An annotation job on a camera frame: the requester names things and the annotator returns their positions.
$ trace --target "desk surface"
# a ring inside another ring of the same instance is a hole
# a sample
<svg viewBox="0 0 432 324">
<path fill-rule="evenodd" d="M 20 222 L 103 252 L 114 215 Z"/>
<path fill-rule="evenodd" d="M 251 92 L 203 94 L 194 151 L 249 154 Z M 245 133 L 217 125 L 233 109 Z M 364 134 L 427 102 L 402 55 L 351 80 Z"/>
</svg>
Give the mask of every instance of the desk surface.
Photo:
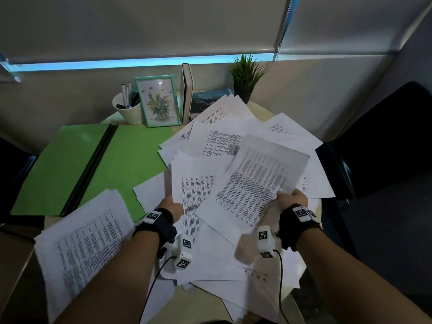
<svg viewBox="0 0 432 324">
<path fill-rule="evenodd" d="M 256 103 L 249 102 L 247 107 L 251 110 L 254 116 L 262 122 L 267 121 L 274 115 L 267 109 L 259 106 Z M 105 119 L 102 123 L 111 123 L 125 125 L 126 120 L 118 112 Z M 176 133 L 184 125 L 173 126 L 173 133 Z M 321 220 L 321 203 L 318 205 L 315 213 Z M 282 289 L 284 312 L 289 318 L 290 323 L 304 323 L 300 311 L 291 297 L 292 288 L 284 286 Z M 254 323 L 259 319 L 258 316 L 248 313 L 242 323 Z M 183 287 L 178 286 L 172 298 L 159 313 L 154 316 L 149 324 L 176 323 L 176 324 L 194 324 L 204 323 L 214 320 L 231 321 L 222 300 L 210 293 L 207 293 L 195 286 L 185 291 Z"/>
</svg>

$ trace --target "hand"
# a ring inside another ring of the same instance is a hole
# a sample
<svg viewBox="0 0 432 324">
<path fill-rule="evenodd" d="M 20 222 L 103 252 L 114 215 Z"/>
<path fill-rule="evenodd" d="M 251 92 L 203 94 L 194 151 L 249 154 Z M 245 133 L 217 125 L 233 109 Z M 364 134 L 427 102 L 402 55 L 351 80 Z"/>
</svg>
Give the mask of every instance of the hand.
<svg viewBox="0 0 432 324">
<path fill-rule="evenodd" d="M 308 206 L 308 197 L 298 189 L 295 189 L 292 194 L 278 191 L 276 201 L 280 211 L 284 211 L 295 203 L 304 207 Z"/>
<path fill-rule="evenodd" d="M 181 203 L 173 202 L 172 196 L 166 196 L 163 198 L 158 208 L 165 208 L 166 210 L 169 210 L 172 214 L 174 223 L 180 219 L 181 215 L 183 215 L 183 206 Z"/>
</svg>

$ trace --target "white cup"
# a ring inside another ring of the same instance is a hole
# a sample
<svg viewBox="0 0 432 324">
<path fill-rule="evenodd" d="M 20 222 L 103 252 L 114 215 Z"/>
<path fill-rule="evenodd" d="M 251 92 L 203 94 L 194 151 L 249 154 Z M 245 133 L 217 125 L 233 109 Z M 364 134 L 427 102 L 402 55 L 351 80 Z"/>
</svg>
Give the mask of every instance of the white cup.
<svg viewBox="0 0 432 324">
<path fill-rule="evenodd" d="M 123 104 L 123 94 L 117 94 L 114 99 L 112 99 L 113 107 L 123 116 L 123 118 L 130 125 L 141 125 L 143 123 L 143 111 L 141 110 L 141 102 L 138 103 L 135 107 L 131 107 L 129 109 L 119 109 L 116 105 Z"/>
</svg>

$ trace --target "white sensor device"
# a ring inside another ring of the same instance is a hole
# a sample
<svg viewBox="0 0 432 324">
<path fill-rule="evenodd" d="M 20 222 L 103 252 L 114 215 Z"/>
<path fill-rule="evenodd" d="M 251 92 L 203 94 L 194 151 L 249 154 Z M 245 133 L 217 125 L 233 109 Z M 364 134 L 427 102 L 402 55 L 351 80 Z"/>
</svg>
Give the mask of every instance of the white sensor device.
<svg viewBox="0 0 432 324">
<path fill-rule="evenodd" d="M 166 242 L 164 247 L 172 251 L 172 255 L 177 258 L 173 259 L 176 270 L 185 270 L 192 262 L 192 240 L 183 234 L 180 234 L 173 244 Z"/>
<path fill-rule="evenodd" d="M 276 249 L 276 241 L 273 237 L 270 226 L 263 225 L 258 227 L 258 250 L 263 258 L 273 258 Z"/>
</svg>

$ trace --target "white book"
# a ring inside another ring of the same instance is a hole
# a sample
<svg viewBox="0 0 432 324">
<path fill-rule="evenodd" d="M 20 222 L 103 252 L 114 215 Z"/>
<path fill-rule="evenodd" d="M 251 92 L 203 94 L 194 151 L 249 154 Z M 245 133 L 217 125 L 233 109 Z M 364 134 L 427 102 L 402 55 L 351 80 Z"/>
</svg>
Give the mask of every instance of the white book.
<svg viewBox="0 0 432 324">
<path fill-rule="evenodd" d="M 192 77 L 191 66 L 188 63 L 181 65 L 181 104 L 180 109 L 183 111 L 183 118 L 181 123 L 186 125 L 189 123 L 189 117 L 191 114 L 192 94 L 194 91 L 194 79 Z"/>
</svg>

